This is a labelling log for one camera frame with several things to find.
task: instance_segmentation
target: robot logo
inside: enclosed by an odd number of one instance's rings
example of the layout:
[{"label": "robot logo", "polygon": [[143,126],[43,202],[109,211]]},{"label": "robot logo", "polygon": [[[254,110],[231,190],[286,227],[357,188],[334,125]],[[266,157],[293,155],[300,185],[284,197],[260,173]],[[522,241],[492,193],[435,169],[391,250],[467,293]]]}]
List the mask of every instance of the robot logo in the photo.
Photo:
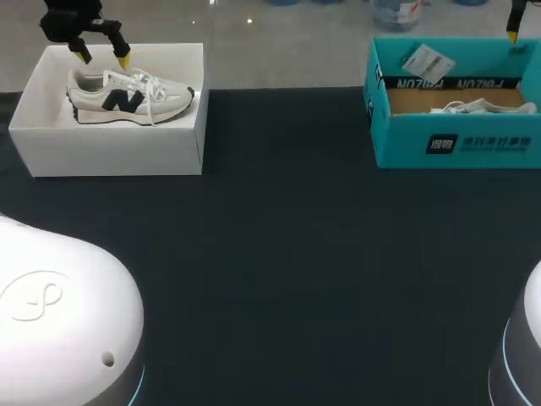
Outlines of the robot logo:
[{"label": "robot logo", "polygon": [[48,307],[62,299],[62,281],[66,280],[54,271],[34,271],[15,278],[0,293],[0,316],[14,321],[40,320]]}]

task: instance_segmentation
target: dark table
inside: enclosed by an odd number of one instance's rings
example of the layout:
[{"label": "dark table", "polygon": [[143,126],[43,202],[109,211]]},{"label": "dark table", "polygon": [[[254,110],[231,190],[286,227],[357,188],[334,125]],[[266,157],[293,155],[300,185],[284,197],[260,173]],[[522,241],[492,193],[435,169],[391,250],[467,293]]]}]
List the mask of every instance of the dark table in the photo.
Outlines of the dark table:
[{"label": "dark table", "polygon": [[379,170],[352,88],[212,91],[200,177],[32,179],[15,98],[0,211],[133,273],[146,404],[488,404],[541,173]]}]

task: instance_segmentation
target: sneaker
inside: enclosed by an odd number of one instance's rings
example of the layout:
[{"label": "sneaker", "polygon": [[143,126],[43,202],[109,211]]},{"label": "sneaker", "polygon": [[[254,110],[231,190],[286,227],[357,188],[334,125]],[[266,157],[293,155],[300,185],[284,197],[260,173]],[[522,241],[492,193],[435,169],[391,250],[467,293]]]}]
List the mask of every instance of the sneaker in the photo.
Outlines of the sneaker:
[{"label": "sneaker", "polygon": [[476,101],[471,101],[469,103],[464,103],[462,101],[452,101],[447,106],[443,108],[433,108],[430,112],[435,113],[450,113],[450,114],[485,114],[490,112],[496,113],[513,113],[513,114],[535,114],[538,112],[538,108],[535,103],[525,103],[520,107],[500,107],[495,106],[494,104],[489,103],[484,99],[478,99]]},{"label": "sneaker", "polygon": [[106,70],[88,75],[68,74],[68,98],[74,117],[82,124],[128,120],[156,125],[188,108],[194,90],[181,83],[159,80],[140,69],[131,74]]}]

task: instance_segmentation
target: blue shoe box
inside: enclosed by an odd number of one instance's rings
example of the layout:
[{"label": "blue shoe box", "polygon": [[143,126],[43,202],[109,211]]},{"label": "blue shoe box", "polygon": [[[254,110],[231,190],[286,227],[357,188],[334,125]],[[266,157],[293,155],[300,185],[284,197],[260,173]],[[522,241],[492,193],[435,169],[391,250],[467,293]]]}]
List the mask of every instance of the blue shoe box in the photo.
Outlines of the blue shoe box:
[{"label": "blue shoe box", "polygon": [[[422,44],[456,62],[435,85],[402,67]],[[507,39],[374,38],[363,95],[379,167],[541,167],[541,113],[394,113],[389,95],[402,91],[409,91],[403,95],[411,103],[435,91],[477,91],[500,98],[504,91],[515,92],[541,111],[539,41],[512,45]]]}]

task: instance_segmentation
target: background floor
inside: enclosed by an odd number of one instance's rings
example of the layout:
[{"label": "background floor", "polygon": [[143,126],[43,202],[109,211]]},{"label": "background floor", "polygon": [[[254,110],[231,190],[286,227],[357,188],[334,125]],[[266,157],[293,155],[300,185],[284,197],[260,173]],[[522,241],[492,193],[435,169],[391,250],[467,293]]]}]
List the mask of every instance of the background floor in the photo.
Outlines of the background floor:
[{"label": "background floor", "polygon": [[[215,89],[361,85],[374,27],[369,5],[309,0],[273,7],[264,0],[102,0],[104,16],[123,22],[128,41],[202,41]],[[434,0],[408,35],[505,36],[511,0],[464,7]],[[21,91],[48,44],[39,21],[43,0],[0,2],[0,92]],[[522,35],[541,33],[541,8],[529,5]],[[88,43],[104,43],[86,35]]]}]

